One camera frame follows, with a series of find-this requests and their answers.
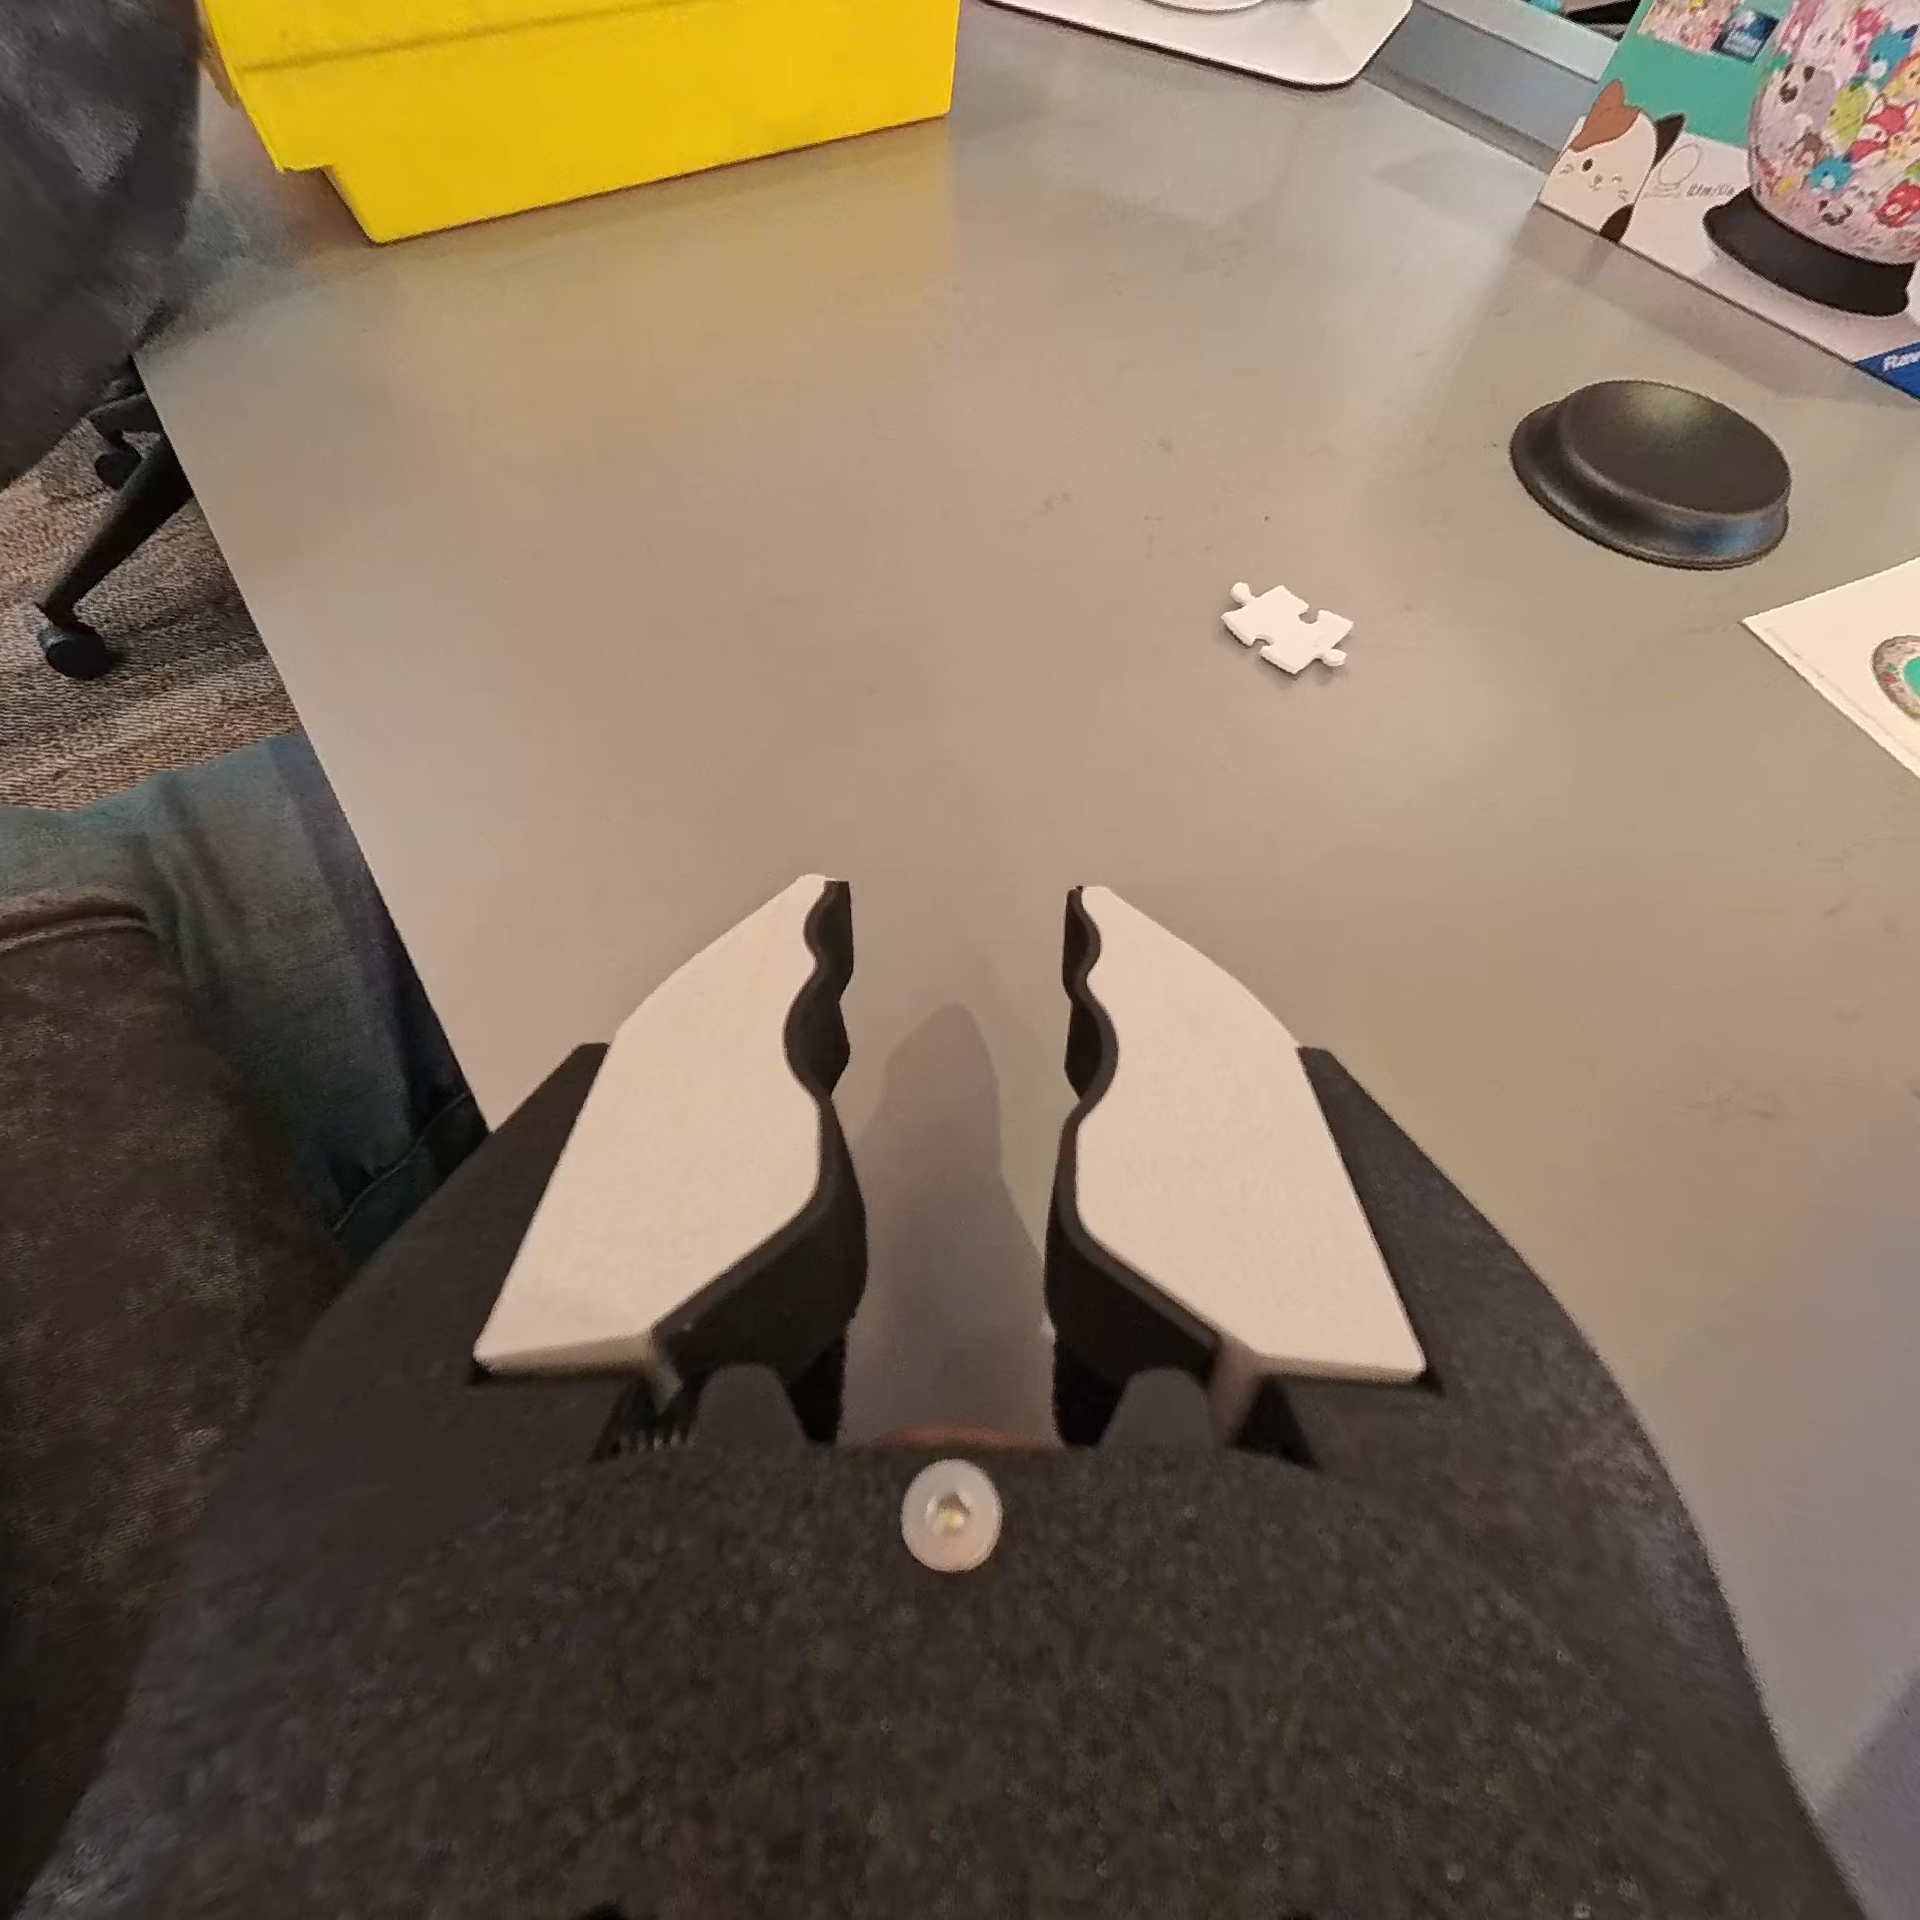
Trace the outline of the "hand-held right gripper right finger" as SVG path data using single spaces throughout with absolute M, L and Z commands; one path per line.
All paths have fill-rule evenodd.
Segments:
M 1110 886 L 1064 908 L 1069 1118 L 1044 1239 L 1051 1416 L 1097 1445 L 1171 1372 L 1228 1444 L 1285 1384 L 1409 1390 L 1427 1351 L 1285 1020 Z

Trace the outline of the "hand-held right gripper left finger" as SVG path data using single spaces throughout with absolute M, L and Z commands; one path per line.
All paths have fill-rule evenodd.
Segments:
M 626 1015 L 473 1346 L 483 1377 L 626 1378 L 666 1427 L 758 1366 L 809 1440 L 839 1435 L 869 1278 L 833 1100 L 852 973 L 852 886 L 805 872 Z

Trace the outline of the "white puzzle piece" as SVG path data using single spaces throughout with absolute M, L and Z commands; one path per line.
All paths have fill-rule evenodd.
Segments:
M 1221 613 L 1221 625 L 1265 665 L 1287 676 L 1301 676 L 1313 665 L 1346 665 L 1352 622 L 1336 610 L 1311 608 L 1283 585 L 1258 591 L 1246 581 L 1234 584 L 1231 600 Z

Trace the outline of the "yellow plastic bin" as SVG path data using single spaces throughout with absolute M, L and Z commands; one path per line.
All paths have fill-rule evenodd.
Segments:
M 203 2 L 283 174 L 391 245 L 942 117 L 958 2 Z

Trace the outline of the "colourful puzzle ball box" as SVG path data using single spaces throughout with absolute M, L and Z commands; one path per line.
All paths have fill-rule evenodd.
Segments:
M 1917 397 L 1917 7 L 1642 2 L 1539 203 Z

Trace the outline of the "person's jeans leg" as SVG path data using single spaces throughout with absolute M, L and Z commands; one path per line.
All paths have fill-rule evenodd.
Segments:
M 486 1122 L 303 731 L 74 811 L 3 809 L 4 897 L 136 905 L 342 1253 L 372 1258 Z

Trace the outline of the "person's dark grey garment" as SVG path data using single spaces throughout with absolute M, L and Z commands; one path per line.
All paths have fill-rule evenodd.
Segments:
M 3 1902 L 89 1789 L 346 1260 L 153 925 L 3 909 Z

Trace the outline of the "white printed instruction leaflet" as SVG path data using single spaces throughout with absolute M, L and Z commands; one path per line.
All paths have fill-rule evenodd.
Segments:
M 1746 616 L 1741 624 L 1917 773 L 1917 559 Z

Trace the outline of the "black round stand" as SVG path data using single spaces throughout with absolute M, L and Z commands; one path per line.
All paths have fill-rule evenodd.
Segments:
M 1787 535 L 1792 469 L 1737 410 L 1652 380 L 1606 380 L 1528 413 L 1509 441 L 1523 490 L 1622 557 L 1731 570 Z

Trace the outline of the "white base clear stand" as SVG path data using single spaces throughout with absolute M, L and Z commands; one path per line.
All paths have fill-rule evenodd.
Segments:
M 996 2 L 1002 13 L 1091 31 L 1302 89 L 1354 84 L 1412 2 Z

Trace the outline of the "dark office chair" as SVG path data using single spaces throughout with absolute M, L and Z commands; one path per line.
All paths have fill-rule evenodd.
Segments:
M 41 652 L 114 665 L 79 605 L 190 500 L 142 382 L 197 179 L 200 22 L 185 2 L 3 7 L 3 482 L 79 423 L 115 500 L 41 594 Z

